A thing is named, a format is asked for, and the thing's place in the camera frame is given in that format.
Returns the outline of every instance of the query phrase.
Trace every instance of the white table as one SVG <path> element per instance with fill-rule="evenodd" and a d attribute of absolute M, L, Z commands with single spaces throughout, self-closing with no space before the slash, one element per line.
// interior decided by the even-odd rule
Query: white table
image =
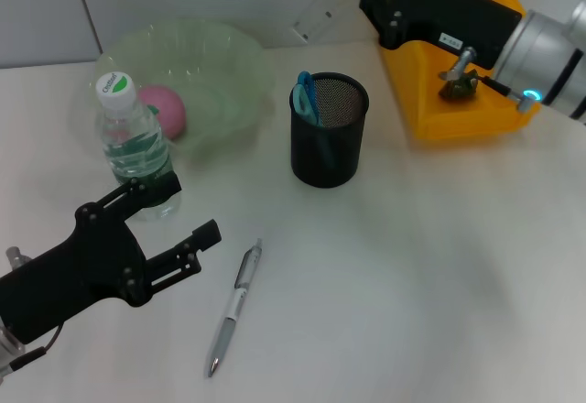
<path fill-rule="evenodd" d="M 277 49 L 274 113 L 250 145 L 176 161 L 180 211 L 131 222 L 152 256 L 214 218 L 203 271 L 141 309 L 99 303 L 7 378 L 11 403 L 583 403 L 586 129 L 543 110 L 522 133 L 409 145 L 374 44 Z M 114 187 L 81 90 L 91 63 L 0 71 L 0 244 L 39 255 Z M 357 175 L 334 190 L 289 167 L 302 70 L 361 82 Z M 244 251 L 262 263 L 226 361 L 204 378 Z M 0 273 L 9 270 L 0 257 Z M 48 337 L 38 343 L 44 343 Z"/>

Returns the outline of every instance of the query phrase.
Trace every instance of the bottle cap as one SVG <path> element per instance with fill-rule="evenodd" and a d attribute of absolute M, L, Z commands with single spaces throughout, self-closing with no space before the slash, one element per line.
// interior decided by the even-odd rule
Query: bottle cap
<path fill-rule="evenodd" d="M 112 71 L 95 83 L 98 100 L 106 110 L 123 113 L 132 108 L 136 101 L 135 84 L 130 76 L 121 71 Z"/>

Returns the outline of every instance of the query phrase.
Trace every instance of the pen holder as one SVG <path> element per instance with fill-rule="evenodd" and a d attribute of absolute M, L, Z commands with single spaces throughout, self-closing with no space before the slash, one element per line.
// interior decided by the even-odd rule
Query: pen holder
<path fill-rule="evenodd" d="M 316 188 L 335 188 L 358 169 L 368 94 L 356 80 L 340 73 L 316 73 L 316 101 L 323 126 L 304 121 L 291 107 L 291 168 Z"/>

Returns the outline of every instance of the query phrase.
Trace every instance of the plastic bottle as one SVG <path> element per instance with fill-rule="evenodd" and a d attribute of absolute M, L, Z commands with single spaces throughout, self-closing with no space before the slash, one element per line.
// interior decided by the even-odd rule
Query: plastic bottle
<path fill-rule="evenodd" d="M 120 184 L 132 178 L 155 180 L 173 170 L 168 146 L 158 120 L 136 97 L 135 85 L 125 73 L 113 71 L 95 85 L 103 107 L 100 136 L 114 176 Z M 144 219 L 160 218 L 176 210 L 176 194 L 141 211 Z"/>

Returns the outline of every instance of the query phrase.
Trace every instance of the clear plastic bowl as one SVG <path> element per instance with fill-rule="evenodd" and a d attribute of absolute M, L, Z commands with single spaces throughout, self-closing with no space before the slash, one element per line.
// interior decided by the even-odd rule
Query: clear plastic bowl
<path fill-rule="evenodd" d="M 256 124 L 275 85 L 258 42 L 234 27 L 197 18 L 123 36 L 97 60 L 93 82 L 109 71 L 129 74 L 139 88 L 164 85 L 181 97 L 187 127 L 169 143 L 187 153 Z M 99 108 L 95 98 L 94 104 Z"/>

